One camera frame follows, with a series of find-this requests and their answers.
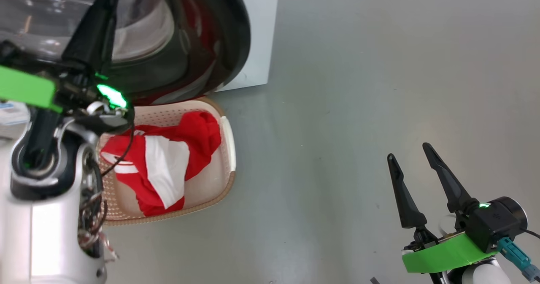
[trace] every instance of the green bracket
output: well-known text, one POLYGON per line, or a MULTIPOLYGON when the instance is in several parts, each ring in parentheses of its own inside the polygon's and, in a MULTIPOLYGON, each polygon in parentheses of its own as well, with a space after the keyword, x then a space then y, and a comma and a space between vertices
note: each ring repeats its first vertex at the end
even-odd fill
POLYGON ((471 265, 497 251, 484 253, 467 234, 460 234, 422 251, 407 253, 401 258, 409 273, 439 273, 471 265))
POLYGON ((62 108, 53 103, 55 93, 54 82, 0 65, 0 99, 20 101, 61 113, 62 108))

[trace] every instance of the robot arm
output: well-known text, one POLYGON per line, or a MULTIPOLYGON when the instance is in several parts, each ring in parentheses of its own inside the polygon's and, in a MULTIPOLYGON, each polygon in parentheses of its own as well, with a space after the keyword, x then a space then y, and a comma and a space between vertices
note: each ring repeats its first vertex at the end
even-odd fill
POLYGON ((513 243, 517 235, 528 232, 527 215, 521 206, 506 196, 480 203, 463 188, 430 144, 422 147, 443 186, 448 211, 456 215, 456 231, 437 238, 427 230, 426 217, 409 194, 396 158, 389 154, 388 168, 401 227, 415 228, 414 241, 403 248, 407 271, 428 273, 436 284, 474 284, 478 280, 505 284, 510 280, 494 257, 500 252, 529 282, 540 282, 538 268, 513 243))
POLYGON ((0 43, 0 99, 31 110, 4 190, 2 283, 106 281, 106 173, 96 147, 101 134, 123 133, 134 118, 133 107, 100 84, 111 64, 117 3, 94 0, 60 61, 0 43))

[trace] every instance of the white stripe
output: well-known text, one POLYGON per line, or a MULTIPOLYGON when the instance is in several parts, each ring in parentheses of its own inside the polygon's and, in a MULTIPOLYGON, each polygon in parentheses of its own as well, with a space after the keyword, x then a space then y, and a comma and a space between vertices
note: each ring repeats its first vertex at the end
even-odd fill
MULTIPOLYGON (((103 151, 101 153, 101 156, 106 162, 108 162, 110 164, 116 163, 116 161, 118 160, 118 157, 120 157, 120 155, 115 155, 115 154, 108 153, 108 152, 103 152, 103 151)), ((129 161, 120 161, 120 163, 118 163, 118 165, 133 165, 133 163, 131 163, 129 161)))
POLYGON ((114 172, 119 174, 127 174, 127 173, 139 173, 139 170, 137 170, 137 167, 135 165, 117 165, 114 167, 114 172))
POLYGON ((167 209, 184 196, 189 147, 163 136, 145 136, 145 143, 148 180, 167 209))

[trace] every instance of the blue connector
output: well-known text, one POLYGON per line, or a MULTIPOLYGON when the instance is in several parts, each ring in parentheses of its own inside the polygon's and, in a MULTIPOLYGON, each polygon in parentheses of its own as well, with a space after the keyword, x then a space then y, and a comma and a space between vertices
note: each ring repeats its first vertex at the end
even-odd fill
POLYGON ((540 270, 531 264, 531 259, 509 238, 502 238, 497 245, 497 250, 507 260, 511 261, 529 283, 540 279, 540 270))

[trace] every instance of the black cable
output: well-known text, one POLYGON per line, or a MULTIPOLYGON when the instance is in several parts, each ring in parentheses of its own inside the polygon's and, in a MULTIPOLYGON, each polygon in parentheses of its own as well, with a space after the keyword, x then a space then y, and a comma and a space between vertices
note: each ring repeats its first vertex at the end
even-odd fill
POLYGON ((116 159, 114 164, 112 164, 110 167, 107 168, 107 170, 102 172, 102 178, 104 178, 106 175, 108 175, 108 173, 111 172, 112 169, 114 169, 114 167, 116 167, 121 161, 123 161, 124 157, 126 157, 126 155, 127 155, 127 152, 129 152, 129 150, 131 148, 131 143, 133 143, 133 134, 135 134, 135 123, 134 122, 131 122, 130 128, 131 128, 130 143, 127 144, 126 151, 124 151, 124 153, 122 154, 121 157, 118 157, 118 159, 116 159))
POLYGON ((528 234, 530 234, 530 235, 532 235, 532 236, 536 236, 537 238, 540 238, 540 234, 537 234, 537 233, 534 232, 534 231, 525 230, 525 229, 523 229, 523 228, 521 228, 521 230, 523 230, 523 232, 526 232, 526 233, 528 233, 528 234))
POLYGON ((89 158, 87 162, 89 163, 90 168, 92 168, 96 174, 96 185, 98 187, 96 192, 103 191, 103 175, 100 173, 100 165, 98 165, 93 158, 89 158))

